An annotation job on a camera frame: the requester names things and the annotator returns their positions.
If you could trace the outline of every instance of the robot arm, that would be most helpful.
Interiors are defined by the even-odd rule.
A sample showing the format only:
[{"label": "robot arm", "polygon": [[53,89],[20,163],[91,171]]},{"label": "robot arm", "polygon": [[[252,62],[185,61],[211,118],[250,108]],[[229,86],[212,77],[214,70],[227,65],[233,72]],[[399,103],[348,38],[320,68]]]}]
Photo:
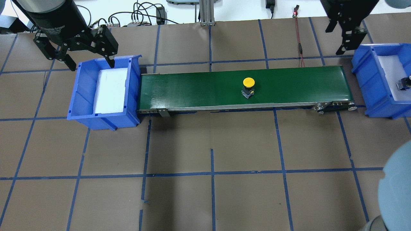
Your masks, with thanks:
[{"label": "robot arm", "polygon": [[[39,30],[33,39],[44,56],[64,62],[72,71],[77,64],[67,51],[88,50],[105,57],[114,67],[118,43],[106,25],[90,29],[73,0],[12,0]],[[55,49],[51,42],[60,49]]]},{"label": "robot arm", "polygon": [[[336,55],[355,50],[363,41],[368,31],[360,28],[361,21],[374,9],[379,0],[321,0],[330,18],[326,32],[332,32],[337,25],[342,29],[342,43]],[[404,9],[411,6],[411,0],[386,0],[393,8]]]}]

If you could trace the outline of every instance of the conveyor belt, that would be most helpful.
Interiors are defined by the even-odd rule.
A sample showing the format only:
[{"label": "conveyor belt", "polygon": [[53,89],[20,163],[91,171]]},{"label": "conveyor belt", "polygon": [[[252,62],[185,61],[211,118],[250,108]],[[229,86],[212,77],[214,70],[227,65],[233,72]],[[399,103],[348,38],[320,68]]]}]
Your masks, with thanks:
[{"label": "conveyor belt", "polygon": [[[241,95],[242,81],[255,79],[255,94]],[[341,66],[263,69],[142,76],[140,113],[310,106],[353,101]]]}]

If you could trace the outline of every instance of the cable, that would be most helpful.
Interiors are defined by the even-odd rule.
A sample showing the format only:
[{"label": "cable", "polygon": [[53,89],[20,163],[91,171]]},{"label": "cable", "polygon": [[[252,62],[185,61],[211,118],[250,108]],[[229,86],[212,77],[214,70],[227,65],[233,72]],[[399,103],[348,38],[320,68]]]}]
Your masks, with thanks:
[{"label": "cable", "polygon": [[76,6],[81,7],[81,8],[84,8],[84,9],[86,9],[86,10],[88,11],[88,14],[90,15],[90,20],[88,21],[88,27],[90,27],[90,24],[91,24],[91,13],[90,13],[90,10],[87,9],[86,7],[84,7],[84,6],[80,6],[80,5],[76,5]]},{"label": "cable", "polygon": [[97,25],[98,25],[98,26],[100,26],[100,20],[103,20],[104,23],[107,24],[107,21],[106,21],[104,18],[100,18],[99,20],[97,20]]},{"label": "cable", "polygon": [[303,66],[305,67],[304,58],[302,56],[302,45],[301,45],[301,40],[300,40],[300,29],[298,28],[298,19],[297,19],[298,9],[299,8],[300,8],[299,5],[297,5],[294,8],[293,18],[295,19],[296,35],[297,35],[297,42],[298,42],[298,52],[300,53],[300,58],[301,58],[300,67],[303,67]]},{"label": "cable", "polygon": [[270,6],[270,11],[271,11],[271,18],[274,16],[274,8],[275,8],[275,4]]},{"label": "cable", "polygon": [[[136,5],[137,5],[137,13],[138,12],[140,12],[141,13],[141,11],[140,11],[140,7],[143,7],[141,4],[139,5],[138,4],[138,1],[136,2]],[[143,7],[143,9],[144,9],[144,11],[145,11],[145,13],[148,15],[148,12],[147,12],[147,9],[146,8],[144,8]],[[140,21],[140,24],[142,24],[143,23],[143,21],[144,21],[144,15],[141,15],[141,21]],[[148,17],[148,21],[150,22],[150,25],[152,25],[152,22],[151,22],[151,19],[150,19],[150,17]]]},{"label": "cable", "polygon": [[156,7],[156,5],[161,5],[161,6],[163,7],[162,4],[160,4],[160,3],[152,4],[152,3],[150,3],[150,2],[143,2],[143,3],[141,3],[140,6],[139,6],[137,9],[139,10],[140,7],[142,7],[143,10],[145,10],[145,13],[146,13],[147,15],[148,15],[147,9],[149,9],[150,7],[145,8],[145,7],[143,6],[143,4],[150,4],[150,5],[151,5],[150,7],[155,7],[156,10],[158,11],[158,14],[160,15],[160,20],[163,19],[162,15],[161,15],[161,12],[160,12],[160,9],[158,9],[158,7]]},{"label": "cable", "polygon": [[36,25],[35,25],[35,24],[33,24],[33,26],[31,27],[30,33],[33,33],[33,32],[34,32],[34,28],[36,28]]},{"label": "cable", "polygon": [[[116,15],[116,14],[123,14],[123,13],[128,13],[128,14],[140,14],[140,15],[144,15],[144,16],[148,16],[148,17],[160,18],[160,17],[153,16],[153,15],[142,14],[142,13],[138,13],[138,12],[137,12],[137,13],[135,13],[135,12],[130,12],[130,11],[121,11],[121,12],[116,12],[116,13],[114,13],[114,14],[110,15],[110,16],[109,16],[109,18],[113,17],[113,16],[114,16],[114,15]],[[166,19],[166,18],[163,18],[163,19],[164,19],[164,20],[166,20],[166,21],[169,21],[169,22],[175,23],[175,24],[179,24],[179,23],[174,22],[173,20],[170,20],[170,19]]]},{"label": "cable", "polygon": [[141,23],[141,24],[138,24],[137,26],[141,26],[141,25],[151,25],[150,23]]},{"label": "cable", "polygon": [[12,8],[13,8],[14,12],[16,13],[17,18],[20,19],[20,18],[18,17],[18,14],[17,14],[17,12],[16,12],[16,9],[14,8],[14,5],[13,5],[12,0],[10,0],[10,3],[11,3],[11,5],[12,5]]},{"label": "cable", "polygon": [[114,23],[113,23],[113,18],[115,18],[116,20],[117,20],[117,22],[118,22],[118,27],[121,27],[120,26],[120,20],[118,20],[118,18],[117,17],[111,17],[111,24],[113,24],[114,25]]}]

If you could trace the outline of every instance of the red wire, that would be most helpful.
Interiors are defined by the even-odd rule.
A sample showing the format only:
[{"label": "red wire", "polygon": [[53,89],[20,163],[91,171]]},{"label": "red wire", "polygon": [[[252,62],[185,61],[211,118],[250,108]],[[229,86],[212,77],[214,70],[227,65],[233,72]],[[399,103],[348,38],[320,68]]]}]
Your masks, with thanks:
[{"label": "red wire", "polygon": [[[301,41],[300,41],[300,29],[298,28],[298,20],[297,20],[297,17],[295,17],[295,19],[296,19],[296,33],[297,33],[297,42],[298,42],[298,44],[301,44]],[[300,54],[300,57],[301,57],[301,64],[300,64],[300,66],[301,67],[305,67],[305,63],[304,63],[304,58],[302,57],[302,54]]]}]

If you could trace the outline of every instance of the white wall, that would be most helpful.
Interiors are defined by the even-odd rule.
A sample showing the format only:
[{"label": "white wall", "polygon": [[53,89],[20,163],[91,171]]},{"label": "white wall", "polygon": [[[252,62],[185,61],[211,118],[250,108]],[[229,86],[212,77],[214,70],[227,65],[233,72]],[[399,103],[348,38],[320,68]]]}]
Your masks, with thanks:
[{"label": "white wall", "polygon": [[[167,17],[178,23],[193,23],[195,17],[194,6],[173,5],[166,0],[147,0],[151,3],[162,3],[167,11]],[[135,0],[75,0],[76,4],[87,7],[91,11],[92,22],[99,18],[107,19],[112,13],[119,11],[132,11]],[[276,0],[274,18],[290,18],[296,5],[300,5],[299,17],[326,16],[320,0]],[[218,0],[215,3],[216,21],[240,21],[253,19],[266,19],[271,17],[270,10],[265,9],[266,0]],[[15,7],[18,16],[23,22],[28,19]],[[85,9],[80,8],[84,19],[88,21],[89,15]],[[372,11],[372,14],[411,12],[411,7],[406,9],[394,9],[388,6],[384,0],[380,0]],[[155,8],[148,9],[148,13],[155,15]],[[6,1],[4,15],[15,16],[10,0]],[[116,15],[121,25],[130,23],[130,14]]]}]

